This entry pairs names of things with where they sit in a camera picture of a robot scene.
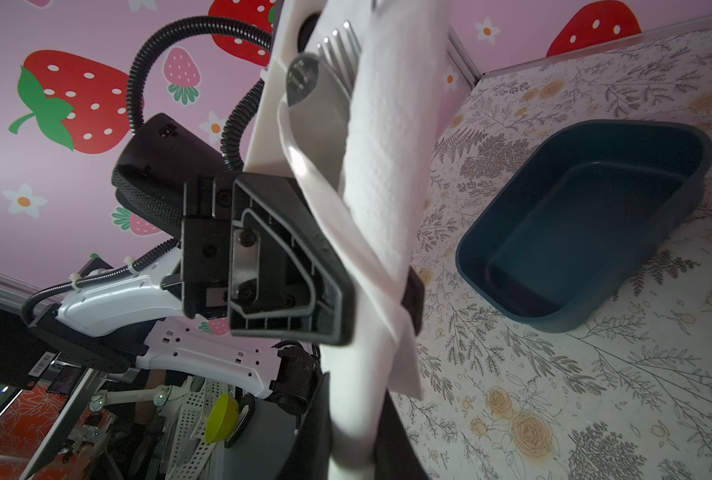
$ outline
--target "pink strawberry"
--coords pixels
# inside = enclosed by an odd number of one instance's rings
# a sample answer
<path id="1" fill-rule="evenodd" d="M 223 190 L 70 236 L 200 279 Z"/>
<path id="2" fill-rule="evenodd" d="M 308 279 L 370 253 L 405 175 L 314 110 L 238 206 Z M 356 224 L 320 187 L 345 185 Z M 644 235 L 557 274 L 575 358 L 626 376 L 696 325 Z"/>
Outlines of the pink strawberry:
<path id="1" fill-rule="evenodd" d="M 137 236 L 156 235 L 161 232 L 156 226 L 121 206 L 116 207 L 116 211 L 111 214 L 111 217 L 113 223 L 118 225 L 121 230 L 130 230 Z"/>
<path id="2" fill-rule="evenodd" d="M 181 101 L 183 105 L 196 101 L 196 85 L 201 82 L 201 74 L 191 55 L 183 48 L 174 47 L 169 51 L 164 62 L 164 78 L 169 82 L 169 93 L 175 101 Z"/>
<path id="3" fill-rule="evenodd" d="M 207 332 L 210 335 L 224 336 L 231 332 L 228 325 L 227 317 L 212 319 L 208 322 L 201 322 L 198 329 L 202 332 Z"/>

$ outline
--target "floral wallpaper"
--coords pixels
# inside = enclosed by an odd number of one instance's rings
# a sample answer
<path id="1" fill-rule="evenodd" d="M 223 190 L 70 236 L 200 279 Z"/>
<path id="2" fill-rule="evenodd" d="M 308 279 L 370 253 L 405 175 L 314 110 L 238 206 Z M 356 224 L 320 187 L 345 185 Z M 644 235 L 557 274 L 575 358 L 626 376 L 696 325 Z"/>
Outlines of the floral wallpaper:
<path id="1" fill-rule="evenodd" d="M 439 139 L 413 253 L 425 396 L 394 396 L 431 478 L 712 478 L 712 168 L 696 211 L 571 332 L 505 318 L 457 273 L 457 244 L 533 150 L 601 118 L 712 139 L 712 28 L 485 77 Z"/>

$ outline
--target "black bracket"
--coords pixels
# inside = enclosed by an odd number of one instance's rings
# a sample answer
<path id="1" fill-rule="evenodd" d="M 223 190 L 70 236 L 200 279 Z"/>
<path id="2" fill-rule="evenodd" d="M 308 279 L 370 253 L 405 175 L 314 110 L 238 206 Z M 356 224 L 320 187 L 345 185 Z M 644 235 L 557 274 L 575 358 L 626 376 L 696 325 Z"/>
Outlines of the black bracket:
<path id="1" fill-rule="evenodd" d="M 226 180 L 216 178 L 215 188 L 227 187 Z M 231 333 L 349 343 L 353 284 L 297 183 L 240 175 L 233 182 L 231 218 Z"/>

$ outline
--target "strawberry print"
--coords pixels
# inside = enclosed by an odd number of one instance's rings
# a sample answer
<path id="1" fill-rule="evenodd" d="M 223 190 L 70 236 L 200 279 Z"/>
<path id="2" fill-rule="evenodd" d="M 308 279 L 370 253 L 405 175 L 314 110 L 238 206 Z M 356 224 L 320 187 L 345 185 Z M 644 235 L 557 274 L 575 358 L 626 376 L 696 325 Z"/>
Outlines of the strawberry print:
<path id="1" fill-rule="evenodd" d="M 208 322 L 201 322 L 198 329 L 211 335 L 224 336 L 231 332 L 227 318 L 212 319 Z"/>
<path id="2" fill-rule="evenodd" d="M 212 17 L 234 18 L 250 25 L 255 25 L 265 32 L 273 33 L 276 0 L 215 0 L 209 7 Z M 265 50 L 238 38 L 212 35 L 218 47 L 227 53 L 249 62 L 267 66 L 268 55 Z"/>
<path id="3" fill-rule="evenodd" d="M 169 93 L 175 101 L 187 105 L 198 98 L 196 85 L 201 82 L 201 74 L 184 48 L 174 47 L 169 51 L 164 62 L 164 78 L 169 82 Z"/>
<path id="4" fill-rule="evenodd" d="M 127 74 L 78 55 L 39 50 L 20 69 L 17 93 L 31 110 L 10 125 L 16 134 L 36 117 L 50 140 L 85 154 L 114 148 L 130 130 Z"/>
<path id="5" fill-rule="evenodd" d="M 116 211 L 111 214 L 111 218 L 113 218 L 113 223 L 118 225 L 121 230 L 129 230 L 137 236 L 161 233 L 158 227 L 149 224 L 122 206 L 116 208 Z"/>
<path id="6" fill-rule="evenodd" d="M 52 0 L 25 0 L 28 5 L 33 5 L 36 8 L 46 8 L 52 5 Z"/>
<path id="7" fill-rule="evenodd" d="M 593 2 L 580 8 L 555 38 L 546 57 L 611 42 L 641 33 L 636 15 L 618 0 Z"/>

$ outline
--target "white label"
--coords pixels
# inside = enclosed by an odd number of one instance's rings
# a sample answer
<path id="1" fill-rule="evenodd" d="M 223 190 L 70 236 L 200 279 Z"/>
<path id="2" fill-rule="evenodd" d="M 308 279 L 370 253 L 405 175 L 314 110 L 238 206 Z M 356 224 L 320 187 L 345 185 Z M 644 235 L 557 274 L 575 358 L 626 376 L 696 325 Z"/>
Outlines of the white label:
<path id="1" fill-rule="evenodd" d="M 46 367 L 50 366 L 50 362 L 55 359 L 56 353 L 44 352 L 38 362 L 34 365 L 34 368 L 28 372 L 28 376 L 41 376 L 46 370 Z"/>

